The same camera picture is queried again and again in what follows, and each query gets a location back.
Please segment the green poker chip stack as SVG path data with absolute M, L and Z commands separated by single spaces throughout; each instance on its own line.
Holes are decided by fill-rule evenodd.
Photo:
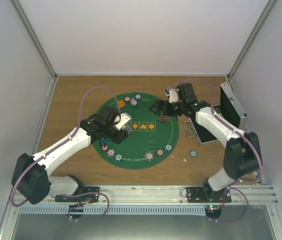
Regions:
M 195 158 L 195 157 L 198 156 L 198 153 L 197 153 L 195 150 L 191 150 L 191 151 L 190 151 L 190 156 L 191 156 L 192 158 Z

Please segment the orange big blind button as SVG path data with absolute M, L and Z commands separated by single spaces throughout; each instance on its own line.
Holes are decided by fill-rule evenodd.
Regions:
M 126 102 L 124 100 L 119 100 L 117 102 L 117 106 L 121 109 L 126 105 Z

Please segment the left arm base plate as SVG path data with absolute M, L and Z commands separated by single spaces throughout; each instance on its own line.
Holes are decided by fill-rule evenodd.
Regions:
M 99 201 L 98 186 L 84 186 L 77 189 L 73 195 L 56 195 L 54 200 L 59 203 L 97 203 Z

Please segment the blue small blind button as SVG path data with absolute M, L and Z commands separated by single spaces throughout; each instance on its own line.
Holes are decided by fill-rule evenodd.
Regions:
M 106 137 L 106 138 L 102 138 L 101 139 L 101 142 L 104 144 L 104 143 L 107 143 L 110 141 L 110 138 Z

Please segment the blue poker chip stack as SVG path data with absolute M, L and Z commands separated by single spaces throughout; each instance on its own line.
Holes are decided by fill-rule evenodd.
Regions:
M 146 161 L 150 162 L 150 161 L 153 160 L 154 154 L 152 152 L 146 152 L 144 154 L 144 158 L 145 158 Z

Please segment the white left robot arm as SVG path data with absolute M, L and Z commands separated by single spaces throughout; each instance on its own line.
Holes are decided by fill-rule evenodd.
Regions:
M 131 121 L 128 113 L 106 105 L 90 117 L 80 119 L 68 135 L 50 147 L 33 155 L 20 155 L 11 180 L 11 204 L 18 206 L 14 200 L 16 192 L 32 205 L 48 196 L 64 197 L 73 202 L 82 200 L 87 191 L 81 180 L 74 175 L 55 177 L 52 173 L 71 156 L 101 139 L 109 138 L 120 144 L 131 132 Z

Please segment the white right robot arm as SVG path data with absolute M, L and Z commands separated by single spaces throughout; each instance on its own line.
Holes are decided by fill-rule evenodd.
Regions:
M 186 116 L 207 129 L 224 146 L 222 168 L 203 182 L 202 196 L 209 203 L 215 202 L 220 191 L 247 174 L 263 172 L 259 137 L 232 125 L 205 100 L 199 101 L 191 83 L 175 84 L 165 89 L 168 100 L 157 100 L 149 110 L 168 117 Z

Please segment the blue playing card deck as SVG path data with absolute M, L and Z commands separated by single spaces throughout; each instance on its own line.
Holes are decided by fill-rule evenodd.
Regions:
M 123 130 L 126 131 L 127 133 L 131 132 L 131 128 L 127 125 L 123 128 Z

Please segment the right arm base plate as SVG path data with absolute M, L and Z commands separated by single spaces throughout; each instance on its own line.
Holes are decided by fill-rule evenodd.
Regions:
M 204 190 L 203 186 L 188 186 L 181 190 L 181 196 L 187 199 L 188 203 L 231 203 L 232 198 L 229 190 L 219 191 Z

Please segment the red poker chip stack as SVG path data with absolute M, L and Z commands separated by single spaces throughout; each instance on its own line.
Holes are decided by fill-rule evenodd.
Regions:
M 158 157 L 162 157 L 164 155 L 164 150 L 163 149 L 157 149 L 155 154 L 158 156 Z

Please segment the black red all-in triangle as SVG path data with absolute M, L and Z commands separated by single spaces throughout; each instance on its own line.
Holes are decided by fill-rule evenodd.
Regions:
M 167 115 L 162 115 L 159 119 L 158 119 L 159 122 L 162 122 L 162 123 L 170 123 L 171 120 L 170 118 L 167 116 Z

